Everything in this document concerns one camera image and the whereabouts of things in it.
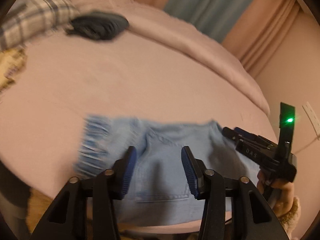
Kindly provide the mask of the right hand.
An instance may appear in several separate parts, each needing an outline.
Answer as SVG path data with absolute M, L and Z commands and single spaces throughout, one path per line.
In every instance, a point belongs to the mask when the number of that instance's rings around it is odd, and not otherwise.
M 263 194 L 266 186 L 266 179 L 262 170 L 258 172 L 257 178 L 258 178 L 257 189 L 261 194 Z M 293 206 L 294 189 L 295 189 L 294 183 L 291 183 L 284 179 L 276 179 L 271 184 L 271 187 L 276 190 L 280 190 L 280 195 L 276 200 L 272 210 L 274 211 L 277 217 L 281 217 L 287 214 Z

